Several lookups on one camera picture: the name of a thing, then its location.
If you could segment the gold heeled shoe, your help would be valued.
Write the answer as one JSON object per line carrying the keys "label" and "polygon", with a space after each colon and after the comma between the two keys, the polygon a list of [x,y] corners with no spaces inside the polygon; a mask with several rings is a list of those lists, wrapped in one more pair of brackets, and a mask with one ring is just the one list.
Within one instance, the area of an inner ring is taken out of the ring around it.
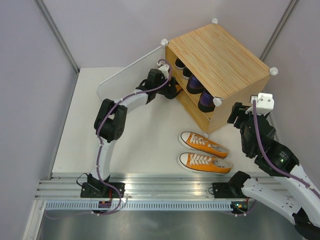
{"label": "gold heeled shoe", "polygon": [[177,97],[179,95],[179,93],[182,91],[182,87],[180,85],[176,85],[174,87],[174,93],[173,93],[173,97]]}

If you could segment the black canvas sneaker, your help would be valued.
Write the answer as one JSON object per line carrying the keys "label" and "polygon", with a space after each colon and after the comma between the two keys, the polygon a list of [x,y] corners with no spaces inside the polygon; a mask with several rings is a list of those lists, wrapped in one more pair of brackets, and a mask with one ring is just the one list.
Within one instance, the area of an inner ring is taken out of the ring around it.
{"label": "black canvas sneaker", "polygon": [[185,66],[182,70],[182,77],[188,80],[192,76],[192,72]]}
{"label": "black canvas sneaker", "polygon": [[185,68],[185,64],[179,58],[176,58],[174,65],[178,70],[183,70]]}

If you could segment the purple loafer shoe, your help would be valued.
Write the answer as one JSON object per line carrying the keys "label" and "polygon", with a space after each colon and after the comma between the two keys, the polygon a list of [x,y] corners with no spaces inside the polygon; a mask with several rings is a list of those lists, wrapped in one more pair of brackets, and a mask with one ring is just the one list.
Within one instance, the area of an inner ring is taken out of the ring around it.
{"label": "purple loafer shoe", "polygon": [[214,97],[204,89],[199,97],[198,108],[203,113],[210,113],[215,110],[215,104],[213,102]]}
{"label": "purple loafer shoe", "polygon": [[202,83],[192,74],[187,82],[186,85],[187,91],[192,94],[200,94],[204,91],[205,87],[202,85]]}

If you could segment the wooden two-shelf shoe cabinet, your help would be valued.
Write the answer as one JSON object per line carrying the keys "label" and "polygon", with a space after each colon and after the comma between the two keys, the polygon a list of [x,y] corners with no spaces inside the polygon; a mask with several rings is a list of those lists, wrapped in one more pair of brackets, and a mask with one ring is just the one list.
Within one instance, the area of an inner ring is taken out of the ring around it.
{"label": "wooden two-shelf shoe cabinet", "polygon": [[202,112],[198,107],[201,95],[188,92],[182,70],[173,66],[172,75],[182,88],[177,98],[205,133],[226,125],[234,103],[250,104],[251,96],[262,92],[270,77],[278,74],[276,67],[268,67],[220,26],[217,18],[171,40],[163,39],[161,44],[166,60],[171,65],[181,60],[220,104],[214,111]]}

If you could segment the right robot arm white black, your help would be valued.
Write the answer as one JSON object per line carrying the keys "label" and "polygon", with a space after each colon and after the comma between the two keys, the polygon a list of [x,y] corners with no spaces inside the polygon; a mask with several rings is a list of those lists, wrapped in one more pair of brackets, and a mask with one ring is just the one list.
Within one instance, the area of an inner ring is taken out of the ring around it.
{"label": "right robot arm white black", "polygon": [[227,123],[240,130],[241,147],[246,157],[266,174],[281,183],[293,202],[258,184],[249,174],[238,171],[228,181],[228,192],[255,199],[273,209],[294,225],[306,240],[320,238],[320,191],[305,173],[298,158],[285,145],[274,139],[276,129],[267,114],[258,114],[257,101],[252,106],[236,102]]}

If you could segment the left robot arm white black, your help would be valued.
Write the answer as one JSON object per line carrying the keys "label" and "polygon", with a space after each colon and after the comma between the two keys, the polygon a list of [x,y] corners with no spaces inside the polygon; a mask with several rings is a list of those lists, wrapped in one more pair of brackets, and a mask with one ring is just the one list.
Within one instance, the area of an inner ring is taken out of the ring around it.
{"label": "left robot arm white black", "polygon": [[175,98],[180,92],[171,72],[168,64],[152,68],[147,78],[128,96],[102,101],[94,122],[99,140],[97,159],[93,170],[87,175],[87,182],[82,184],[82,198],[106,198],[116,190],[115,184],[109,183],[110,165],[116,142],[125,130],[127,114],[150,103],[157,94],[167,99]]}

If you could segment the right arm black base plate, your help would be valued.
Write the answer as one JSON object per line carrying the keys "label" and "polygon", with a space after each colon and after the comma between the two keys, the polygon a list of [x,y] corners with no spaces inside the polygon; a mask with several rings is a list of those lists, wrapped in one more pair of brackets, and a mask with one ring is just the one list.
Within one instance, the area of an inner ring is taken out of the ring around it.
{"label": "right arm black base plate", "polygon": [[207,189],[207,192],[213,195],[215,199],[232,199],[235,197],[227,182],[214,182]]}

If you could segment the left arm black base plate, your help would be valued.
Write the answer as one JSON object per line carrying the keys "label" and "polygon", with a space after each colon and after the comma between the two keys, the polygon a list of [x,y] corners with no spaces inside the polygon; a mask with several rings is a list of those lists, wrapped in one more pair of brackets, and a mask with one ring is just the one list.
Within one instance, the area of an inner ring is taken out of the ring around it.
{"label": "left arm black base plate", "polygon": [[119,196],[122,198],[125,192],[125,183],[122,182],[110,182],[111,186],[116,188],[119,193],[112,187],[103,185],[101,188],[96,188],[89,185],[87,182],[82,184],[80,197],[86,199],[95,199],[95,198],[105,198],[105,199],[113,199],[118,198]]}

